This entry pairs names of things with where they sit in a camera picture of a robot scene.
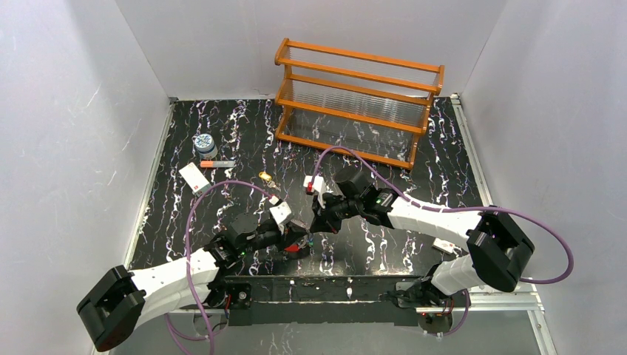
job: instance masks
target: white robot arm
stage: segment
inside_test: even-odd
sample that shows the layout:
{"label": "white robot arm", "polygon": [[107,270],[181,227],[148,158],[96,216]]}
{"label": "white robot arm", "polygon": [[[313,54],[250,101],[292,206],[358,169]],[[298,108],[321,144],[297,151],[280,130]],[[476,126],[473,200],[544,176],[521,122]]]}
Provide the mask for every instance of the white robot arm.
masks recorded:
{"label": "white robot arm", "polygon": [[[287,203],[271,199],[271,217],[259,224],[257,216],[240,214],[204,248],[192,254],[192,283],[202,300],[220,269],[233,266],[246,253],[277,246],[298,253],[307,229],[292,220]],[[182,257],[154,268],[110,269],[78,304],[76,311],[98,351],[108,351],[126,340],[146,321],[187,305],[195,305]]]}
{"label": "white robot arm", "polygon": [[[392,189],[377,189],[363,172],[352,168],[344,168],[333,179],[342,195],[326,192],[320,176],[313,182],[307,176],[303,183],[307,193],[314,195],[312,233],[337,233],[342,220],[358,215],[377,226],[448,240],[469,253],[434,266],[417,287],[402,295],[404,300],[416,298],[417,303],[425,303],[434,296],[441,300],[478,285],[511,292],[533,254],[533,243],[507,214],[429,212],[400,198]],[[447,209],[410,199],[420,206]]]}

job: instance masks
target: small jar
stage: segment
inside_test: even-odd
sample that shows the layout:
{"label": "small jar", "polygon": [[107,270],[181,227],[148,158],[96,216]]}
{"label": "small jar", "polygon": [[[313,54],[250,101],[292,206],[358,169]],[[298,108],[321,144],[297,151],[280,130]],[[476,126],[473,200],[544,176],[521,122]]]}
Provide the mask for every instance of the small jar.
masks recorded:
{"label": "small jar", "polygon": [[194,147],[200,159],[211,160],[217,155],[214,139],[208,134],[197,135],[194,139]]}

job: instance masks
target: white enclosure wall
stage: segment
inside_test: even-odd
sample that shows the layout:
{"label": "white enclosure wall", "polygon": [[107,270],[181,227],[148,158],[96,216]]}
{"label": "white enclosure wall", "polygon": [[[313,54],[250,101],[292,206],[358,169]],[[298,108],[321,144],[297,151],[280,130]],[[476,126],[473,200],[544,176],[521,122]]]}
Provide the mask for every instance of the white enclosure wall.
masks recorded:
{"label": "white enclosure wall", "polygon": [[447,66],[462,91],[505,0],[116,0],[168,96],[275,95],[289,37]]}
{"label": "white enclosure wall", "polygon": [[[560,354],[624,354],[627,255],[627,4],[510,1],[462,103],[495,202],[537,216],[575,254],[540,288]],[[536,245],[529,274],[566,267]]]}
{"label": "white enclosure wall", "polygon": [[113,0],[0,5],[0,343],[88,354],[75,307],[119,265],[169,101]]}

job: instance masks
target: black tabletop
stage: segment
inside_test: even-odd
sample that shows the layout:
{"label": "black tabletop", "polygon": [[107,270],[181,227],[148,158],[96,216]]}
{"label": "black tabletop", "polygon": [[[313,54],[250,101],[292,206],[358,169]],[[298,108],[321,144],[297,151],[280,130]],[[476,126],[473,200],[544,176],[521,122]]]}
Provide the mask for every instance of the black tabletop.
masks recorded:
{"label": "black tabletop", "polygon": [[[216,140],[219,152],[215,160],[236,162],[233,169],[201,169],[211,183],[237,179],[262,186],[284,198],[295,218],[307,224],[311,222],[312,197],[305,195],[302,182],[306,174],[312,173],[321,151],[277,141],[274,133],[281,112],[281,107],[271,100],[175,104],[131,268],[158,266],[183,256],[183,231],[196,197],[178,170],[188,163],[198,163],[192,137],[200,133],[209,133]],[[316,122],[325,122],[325,118],[314,121],[311,135],[320,137]],[[344,143],[343,139],[357,137],[380,155],[386,155],[382,149],[387,148],[378,148],[373,135],[381,142],[398,140],[391,130],[358,122],[333,129],[338,130],[332,132],[338,138],[331,143]],[[344,155],[329,154],[323,161],[321,173],[335,192],[338,189],[333,185],[333,174],[348,165],[365,169],[356,159]],[[402,191],[420,200],[450,207],[481,204],[449,98],[435,100],[428,133],[418,142],[416,164],[411,172],[380,163],[374,166]],[[279,189],[265,187],[258,176],[264,171],[272,175]],[[270,206],[260,193],[242,186],[223,186],[211,192],[192,224],[192,248],[197,250],[207,244],[239,213],[253,212],[260,219],[266,218]],[[302,260],[285,260],[276,249],[268,248],[248,255],[233,267],[232,274],[423,275],[433,264],[454,257],[432,248],[432,242],[433,238],[425,234],[372,226],[354,217],[344,221],[338,234],[316,234],[311,255]]]}

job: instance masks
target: wooden rack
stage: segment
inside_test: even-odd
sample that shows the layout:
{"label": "wooden rack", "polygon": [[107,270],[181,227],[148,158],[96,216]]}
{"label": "wooden rack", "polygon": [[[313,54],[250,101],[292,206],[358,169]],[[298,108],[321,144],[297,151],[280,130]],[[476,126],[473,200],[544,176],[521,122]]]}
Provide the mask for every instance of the wooden rack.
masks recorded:
{"label": "wooden rack", "polygon": [[[277,127],[277,139],[317,149],[327,149],[331,146],[285,134],[283,130],[294,109],[385,126],[412,134],[411,142],[407,142],[411,145],[407,160],[386,158],[368,152],[359,152],[360,155],[364,159],[392,166],[405,169],[413,168],[418,139],[427,131],[433,98],[442,89],[444,65],[433,66],[414,63],[379,55],[295,42],[290,41],[289,38],[283,39],[277,54],[274,56],[274,63],[285,66],[283,82],[275,99],[276,104],[283,106],[283,115]],[[326,73],[323,75],[339,75],[338,78],[357,78],[391,85],[397,89],[398,87],[412,89],[416,91],[416,95],[400,95],[324,78],[297,75],[293,73],[293,67],[313,70],[315,71],[314,75],[316,72],[319,74]]]}

